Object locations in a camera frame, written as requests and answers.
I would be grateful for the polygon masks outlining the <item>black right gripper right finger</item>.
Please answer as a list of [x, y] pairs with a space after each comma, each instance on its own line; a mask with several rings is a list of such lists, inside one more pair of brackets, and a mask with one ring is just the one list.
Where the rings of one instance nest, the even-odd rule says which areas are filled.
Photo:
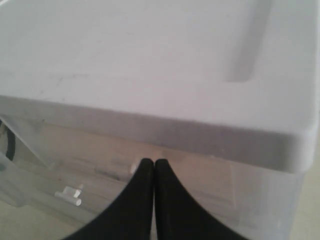
[[154, 207], [159, 240], [244, 240], [211, 216], [185, 189], [168, 160], [154, 166]]

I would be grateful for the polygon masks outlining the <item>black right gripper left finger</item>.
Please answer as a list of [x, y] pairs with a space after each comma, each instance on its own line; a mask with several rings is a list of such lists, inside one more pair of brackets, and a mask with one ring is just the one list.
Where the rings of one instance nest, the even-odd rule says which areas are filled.
[[144, 158], [119, 196], [66, 240], [149, 240], [154, 204], [154, 163]]

